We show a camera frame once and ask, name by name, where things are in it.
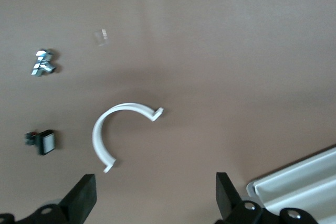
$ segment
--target white plastic tray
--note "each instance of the white plastic tray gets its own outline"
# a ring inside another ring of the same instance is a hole
[[[249,183],[247,192],[275,215],[300,208],[319,224],[336,224],[336,147]]]

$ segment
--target small transparent plastic piece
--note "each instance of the small transparent plastic piece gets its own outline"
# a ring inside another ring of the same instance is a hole
[[[104,46],[109,43],[109,38],[107,36],[106,29],[101,29],[94,32],[94,37],[96,38],[98,46]]]

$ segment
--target screw hole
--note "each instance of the screw hole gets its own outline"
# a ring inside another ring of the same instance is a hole
[[[52,208],[47,207],[41,211],[41,214],[46,215],[52,211]]]
[[[288,210],[288,215],[294,219],[301,219],[301,215],[295,210]]]
[[[246,202],[244,206],[248,210],[256,210],[256,206],[251,202]]]

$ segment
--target white plastic part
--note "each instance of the white plastic part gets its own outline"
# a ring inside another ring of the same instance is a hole
[[[154,111],[150,107],[145,106],[143,104],[139,103],[123,103],[116,105],[112,108],[110,108],[108,111],[106,111],[103,115],[101,115],[98,120],[96,121],[93,131],[92,131],[92,143],[94,151],[96,152],[97,156],[100,158],[100,160],[106,164],[106,168],[104,170],[104,173],[107,173],[112,166],[114,165],[116,159],[111,156],[111,154],[107,151],[103,144],[103,139],[101,137],[101,129],[103,127],[103,123],[105,118],[116,111],[121,110],[131,110],[138,112],[144,116],[146,116],[149,120],[154,122],[158,117],[162,114],[163,108],[158,108],[158,110]]]
[[[300,208],[319,224],[336,223],[336,147],[247,185],[273,214]]]

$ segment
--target curved white plastic part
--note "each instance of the curved white plastic part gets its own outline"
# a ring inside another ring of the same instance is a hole
[[[107,173],[112,166],[114,165],[116,159],[110,155],[103,144],[103,139],[101,137],[101,129],[103,127],[103,123],[105,118],[112,114],[113,112],[120,111],[120,110],[131,110],[138,112],[144,116],[146,116],[149,120],[154,122],[158,117],[162,114],[163,108],[158,108],[158,110],[154,111],[150,107],[145,106],[139,103],[122,103],[110,108],[106,111],[103,115],[101,115],[98,120],[96,121],[93,131],[92,131],[92,143],[94,151],[96,152],[97,156],[100,160],[106,164],[106,168],[104,173]]]

